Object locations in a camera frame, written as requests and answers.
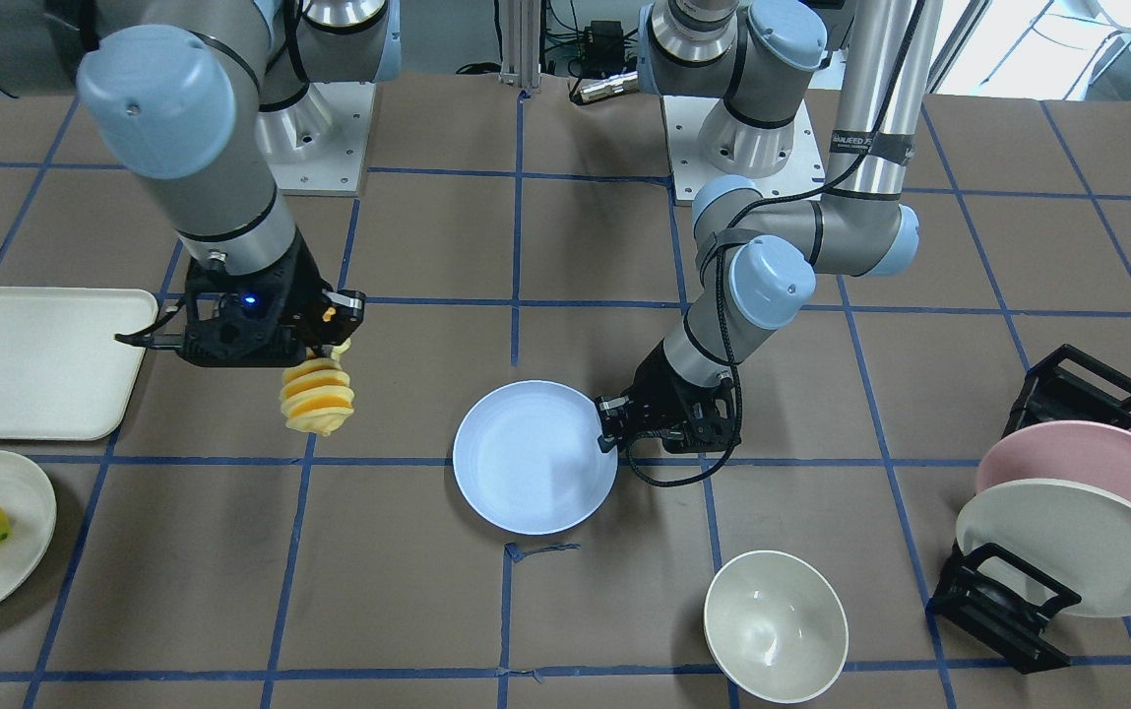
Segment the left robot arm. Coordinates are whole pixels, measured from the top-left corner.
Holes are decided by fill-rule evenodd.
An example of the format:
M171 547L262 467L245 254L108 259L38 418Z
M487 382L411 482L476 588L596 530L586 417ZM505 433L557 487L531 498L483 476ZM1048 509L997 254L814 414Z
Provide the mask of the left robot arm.
M706 148L720 171L692 205L701 294L637 368L596 403L601 452L651 438L670 453L739 443L757 373L748 358L798 314L822 275L889 277L914 260L903 204L938 1L849 1L848 63L824 150L823 185L765 193L739 162L756 135L789 141L829 50L803 1L655 1L640 27L641 89L717 101Z

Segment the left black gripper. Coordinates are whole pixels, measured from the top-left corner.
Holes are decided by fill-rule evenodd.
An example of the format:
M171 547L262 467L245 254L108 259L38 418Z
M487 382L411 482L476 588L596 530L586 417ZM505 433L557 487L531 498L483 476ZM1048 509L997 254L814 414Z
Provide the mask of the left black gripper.
M734 384L688 382L671 366L661 344L622 394L599 396L594 405L601 423L614 423L601 427L601 453L627 450L641 438L661 440L668 453L723 452L740 443Z

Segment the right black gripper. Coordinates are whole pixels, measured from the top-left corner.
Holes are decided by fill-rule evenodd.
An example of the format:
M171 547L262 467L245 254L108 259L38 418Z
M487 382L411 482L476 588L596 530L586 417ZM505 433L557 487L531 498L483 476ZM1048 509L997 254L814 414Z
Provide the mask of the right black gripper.
M115 332L115 341L143 351L178 352L202 368L291 368L309 355L342 357L362 325L366 295L335 289L317 268L304 239L260 271L187 266L184 332Z

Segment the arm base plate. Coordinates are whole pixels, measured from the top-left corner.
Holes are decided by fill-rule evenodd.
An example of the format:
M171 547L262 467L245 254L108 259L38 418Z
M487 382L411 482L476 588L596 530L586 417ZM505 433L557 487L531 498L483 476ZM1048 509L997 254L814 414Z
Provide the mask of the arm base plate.
M256 141L282 193L359 196L377 89L312 84L290 106L256 116Z
M662 100L665 146L677 206L690 206L708 181L725 174L725 170L713 163L713 158L723 159L722 147L706 150L699 139L718 102L688 96L664 96ZM777 170L771 175L751 178L765 197L798 194L826 183L826 159L818 148L805 102L798 105L793 124L785 130L791 135L791 142L785 150L772 152Z

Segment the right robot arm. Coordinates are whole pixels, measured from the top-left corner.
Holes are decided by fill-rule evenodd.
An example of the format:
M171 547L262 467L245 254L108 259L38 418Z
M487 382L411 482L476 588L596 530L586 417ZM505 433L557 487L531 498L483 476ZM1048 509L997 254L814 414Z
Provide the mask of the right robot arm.
M340 358L364 295L319 273L271 165L333 136L322 84L394 80L396 1L0 1L0 97L75 94L185 248L118 341L205 368Z

